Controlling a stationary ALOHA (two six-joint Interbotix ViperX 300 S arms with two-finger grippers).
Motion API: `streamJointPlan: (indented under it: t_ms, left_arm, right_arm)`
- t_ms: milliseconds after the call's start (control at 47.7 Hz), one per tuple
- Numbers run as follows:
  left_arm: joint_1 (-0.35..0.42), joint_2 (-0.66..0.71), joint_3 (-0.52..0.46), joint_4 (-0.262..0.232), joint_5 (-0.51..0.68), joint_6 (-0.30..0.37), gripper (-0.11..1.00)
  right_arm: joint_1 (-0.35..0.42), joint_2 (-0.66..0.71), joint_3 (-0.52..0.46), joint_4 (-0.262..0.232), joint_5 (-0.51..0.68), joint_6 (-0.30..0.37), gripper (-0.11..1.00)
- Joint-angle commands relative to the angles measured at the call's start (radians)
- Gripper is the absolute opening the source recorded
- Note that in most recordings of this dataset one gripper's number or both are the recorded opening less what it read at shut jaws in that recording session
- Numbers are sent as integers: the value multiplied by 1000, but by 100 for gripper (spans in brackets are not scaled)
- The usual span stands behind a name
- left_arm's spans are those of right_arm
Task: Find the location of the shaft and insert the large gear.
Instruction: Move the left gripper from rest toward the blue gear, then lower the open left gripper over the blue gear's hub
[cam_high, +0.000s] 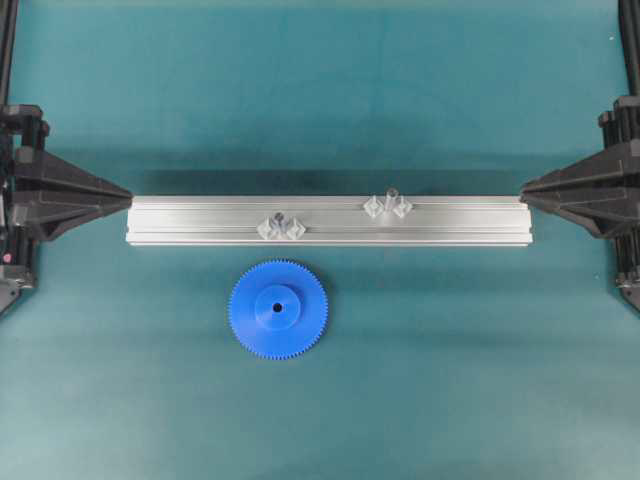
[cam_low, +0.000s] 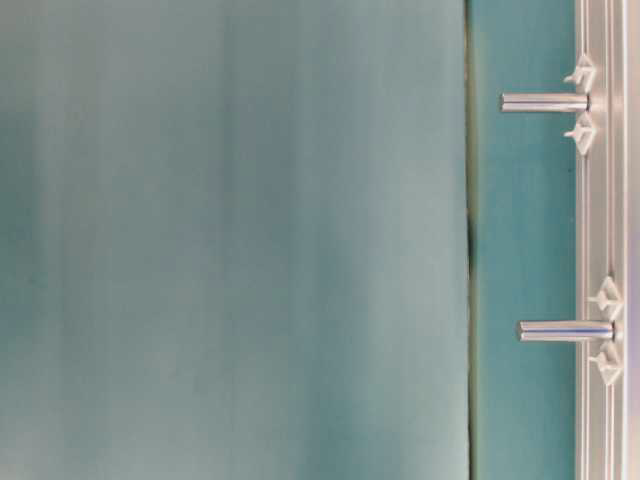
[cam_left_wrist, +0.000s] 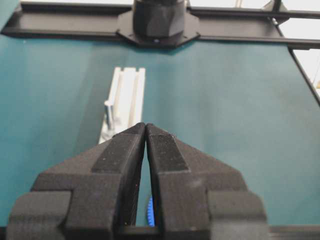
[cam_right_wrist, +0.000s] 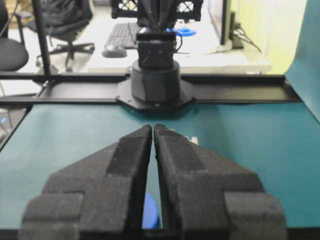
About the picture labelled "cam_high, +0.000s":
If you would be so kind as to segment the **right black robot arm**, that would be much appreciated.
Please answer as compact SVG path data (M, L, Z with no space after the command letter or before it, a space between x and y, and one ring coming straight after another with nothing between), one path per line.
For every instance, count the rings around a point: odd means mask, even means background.
M639 3L620 1L618 22L629 94L603 112L604 149L523 185L521 200L609 241L615 285L639 308Z

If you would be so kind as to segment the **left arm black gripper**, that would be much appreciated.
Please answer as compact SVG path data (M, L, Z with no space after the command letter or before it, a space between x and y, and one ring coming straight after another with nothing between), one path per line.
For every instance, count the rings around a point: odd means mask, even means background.
M38 247L122 210L133 194L44 151L49 125L36 105L1 107L1 313L37 286ZM35 204L38 191L118 198L103 204Z

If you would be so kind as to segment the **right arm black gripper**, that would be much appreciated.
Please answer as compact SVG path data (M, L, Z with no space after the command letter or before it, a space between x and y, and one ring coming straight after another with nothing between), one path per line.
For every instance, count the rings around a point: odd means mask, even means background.
M611 239L615 252L615 284L631 306L639 305L639 96L619 97L598 118L604 150L525 183L521 201L585 229L598 239ZM609 181L625 194L628 220L612 220L589 209L572 209L529 195Z

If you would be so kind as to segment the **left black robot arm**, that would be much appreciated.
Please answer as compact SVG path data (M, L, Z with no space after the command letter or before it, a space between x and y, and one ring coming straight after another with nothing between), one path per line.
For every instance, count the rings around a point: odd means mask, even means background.
M1 313L37 286L37 249L128 209L131 192L47 152L50 128L37 105L8 102L18 14L1 3Z

